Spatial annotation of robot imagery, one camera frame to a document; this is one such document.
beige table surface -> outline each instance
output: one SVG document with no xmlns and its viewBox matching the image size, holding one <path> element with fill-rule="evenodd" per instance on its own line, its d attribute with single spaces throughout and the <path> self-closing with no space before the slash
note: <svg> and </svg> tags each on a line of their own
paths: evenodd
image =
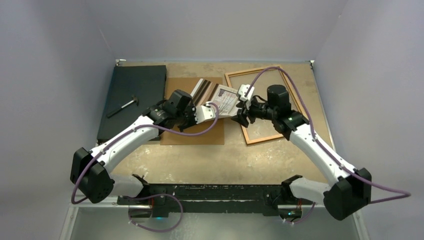
<svg viewBox="0 0 424 240">
<path fill-rule="evenodd" d="M 222 77 L 224 73 L 271 66 L 274 63 L 125 62 L 124 66 L 166 65 L 167 77 Z M 308 108 L 316 131 L 330 145 L 331 137 L 309 63 L 276 63 L 292 77 Z M 246 146 L 240 125 L 225 119 L 225 145 L 140 146 L 114 174 L 145 175 L 149 183 L 280 184 L 299 174 L 327 182 L 307 156 L 284 138 Z"/>
</svg>

brown paper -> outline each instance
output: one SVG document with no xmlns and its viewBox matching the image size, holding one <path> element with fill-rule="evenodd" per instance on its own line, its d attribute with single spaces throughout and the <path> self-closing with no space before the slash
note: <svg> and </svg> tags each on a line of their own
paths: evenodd
<svg viewBox="0 0 424 240">
<path fill-rule="evenodd" d="M 170 77 L 166 80 L 165 98 L 168 99 L 174 90 L 180 89 L 191 93 L 200 79 L 207 79 L 213 83 L 223 84 L 221 77 Z M 184 133 L 194 134 L 207 129 L 212 120 L 189 127 Z M 199 136 L 181 136 L 164 132 L 160 138 L 160 145 L 224 145 L 224 120 L 219 119 L 216 125 L 207 133 Z"/>
</svg>

black case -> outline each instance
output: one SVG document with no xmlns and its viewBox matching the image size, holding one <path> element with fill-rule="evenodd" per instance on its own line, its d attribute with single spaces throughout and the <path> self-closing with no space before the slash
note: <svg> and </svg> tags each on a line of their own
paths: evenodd
<svg viewBox="0 0 424 240">
<path fill-rule="evenodd" d="M 146 108 L 163 100 L 166 79 L 165 65 L 115 66 L 97 133 L 98 142 L 110 140 L 132 124 Z M 133 103 L 111 118 L 106 118 L 106 114 L 131 101 L 132 95 L 138 98 L 138 106 Z"/>
</svg>

robotic arm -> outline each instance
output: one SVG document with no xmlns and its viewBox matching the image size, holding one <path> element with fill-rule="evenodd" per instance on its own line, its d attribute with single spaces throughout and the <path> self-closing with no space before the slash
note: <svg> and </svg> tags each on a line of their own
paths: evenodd
<svg viewBox="0 0 424 240">
<path fill-rule="evenodd" d="M 292 110 L 289 93 L 284 86 L 268 87 L 267 100 L 253 95 L 253 87 L 246 95 L 249 88 L 249 85 L 242 85 L 238 90 L 239 110 L 231 119 L 245 127 L 249 126 L 247 119 L 250 123 L 254 123 L 256 118 L 270 120 L 275 130 L 300 148 L 328 181 L 326 184 L 295 175 L 282 183 L 281 194 L 323 204 L 338 220 L 346 218 L 370 202 L 371 186 L 343 171 L 315 143 L 321 138 L 318 135 L 313 137 L 309 121 L 300 112 Z M 157 137 L 166 129 L 176 125 L 182 131 L 213 118 L 218 119 L 210 106 L 195 107 L 191 95 L 176 90 L 168 100 L 160 101 L 146 109 L 131 126 L 108 142 L 90 151 L 84 148 L 77 150 L 73 156 L 70 180 L 78 185 L 78 189 L 92 203 L 101 202 L 109 195 L 138 197 L 147 182 L 136 175 L 112 175 L 111 172 L 118 163 L 140 145 Z M 371 175 L 365 168 L 357 170 L 327 144 L 324 143 L 324 147 L 339 158 L 345 168 L 371 181 Z"/>
</svg>

white wall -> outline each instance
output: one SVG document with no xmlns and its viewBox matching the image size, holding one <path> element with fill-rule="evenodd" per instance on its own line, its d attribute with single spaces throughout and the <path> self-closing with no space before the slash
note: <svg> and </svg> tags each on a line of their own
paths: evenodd
<svg viewBox="0 0 424 240">
<path fill-rule="evenodd" d="M 363 209 L 373 240 L 424 236 L 423 43 L 424 1 L 349 0 L 314 63 L 337 151 L 412 192 Z"/>
<path fill-rule="evenodd" d="M 115 58 L 309 61 L 347 0 L 87 0 Z"/>
<path fill-rule="evenodd" d="M 114 59 L 83 0 L 0 3 L 0 239 L 58 239 Z"/>
</svg>

